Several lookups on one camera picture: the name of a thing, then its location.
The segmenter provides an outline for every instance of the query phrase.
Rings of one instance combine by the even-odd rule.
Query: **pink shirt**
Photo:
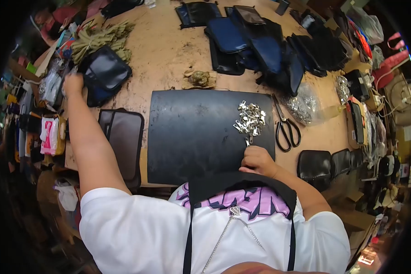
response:
[[[69,17],[73,17],[77,13],[77,9],[69,7],[69,6],[64,6],[57,8],[53,13],[53,19],[55,21],[58,21],[59,23],[64,23],[64,20]],[[49,23],[44,24],[43,28],[41,28],[41,35],[44,38],[48,38],[48,32],[52,28],[53,23],[55,22],[54,20],[51,20]]]

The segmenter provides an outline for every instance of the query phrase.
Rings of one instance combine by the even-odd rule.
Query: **scissors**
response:
[[[291,120],[291,119],[286,119],[285,116],[283,115],[282,110],[280,109],[279,101],[277,100],[276,96],[273,93],[273,100],[274,103],[276,104],[277,111],[279,112],[280,120],[279,123],[277,124],[277,129],[276,129],[276,142],[279,148],[284,151],[288,152],[292,147],[297,147],[300,145],[301,142],[301,132],[298,126]],[[286,124],[288,127],[289,132],[286,133],[285,127],[283,124]],[[292,128],[294,128],[297,131],[298,135],[298,140],[297,143],[294,142],[294,135],[292,134]],[[279,134],[282,132],[283,136],[285,137],[286,143],[288,144],[287,148],[284,148],[282,145],[280,145],[279,141]]]

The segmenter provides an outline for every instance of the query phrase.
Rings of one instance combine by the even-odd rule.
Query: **wooden table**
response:
[[[126,42],[126,48],[132,53],[129,65],[132,77],[123,85],[121,91],[103,109],[125,108],[127,111],[139,112],[145,118],[142,149],[140,151],[140,172],[142,186],[159,187],[162,184],[148,183],[148,120],[153,90],[181,89],[184,71],[188,69],[212,70],[209,41],[204,34],[204,27],[180,30],[180,19],[174,8],[177,1],[157,0],[157,6],[148,9],[140,6],[109,19],[105,25],[129,20],[136,24]],[[234,5],[255,6],[258,13],[282,26],[283,35],[308,35],[289,14],[290,8],[283,16],[274,12],[278,3],[271,0],[219,0],[218,7],[225,16],[224,7]],[[100,15],[94,16],[95,22],[103,22]],[[337,73],[329,73],[327,77],[318,78],[306,73],[303,82],[312,86],[319,96],[322,107],[339,105],[340,101],[334,89],[334,78]],[[272,90],[265,85],[257,85],[255,80],[259,74],[246,70],[241,76],[218,74],[216,90],[233,90],[270,94]],[[64,116],[67,118],[66,102]],[[274,109],[274,121],[278,121],[278,113]],[[98,119],[99,108],[92,108],[95,119]],[[331,153],[345,148],[351,149],[347,139],[347,123],[345,114],[333,118],[323,124],[305,127],[298,124],[301,130],[301,145],[284,153],[276,145],[276,163],[296,174],[298,156],[302,150],[328,150]],[[77,170],[71,145],[66,144],[67,168]]]

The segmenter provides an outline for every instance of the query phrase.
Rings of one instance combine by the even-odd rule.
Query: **black cutting mat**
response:
[[[274,120],[269,95],[218,90],[153,91],[148,129],[148,182],[181,185],[189,179],[237,171],[245,137],[233,127],[242,101],[266,112],[253,145],[275,159]]]

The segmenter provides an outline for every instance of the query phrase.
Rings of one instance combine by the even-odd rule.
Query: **person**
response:
[[[189,186],[169,200],[132,195],[113,149],[82,97],[83,78],[66,76],[70,141],[82,194],[79,232],[103,273],[182,273],[189,231]],[[350,245],[344,224],[311,185],[258,146],[239,169],[279,180],[297,194],[295,273],[344,273]],[[229,221],[229,207],[240,208]],[[289,207],[268,187],[225,191],[196,204],[191,273],[282,273],[290,256]]]
[[[40,30],[41,36],[49,47],[61,36],[61,27],[69,25],[77,12],[77,9],[69,6],[56,8],[55,5],[49,5],[38,8],[34,21],[39,25],[44,24]]]

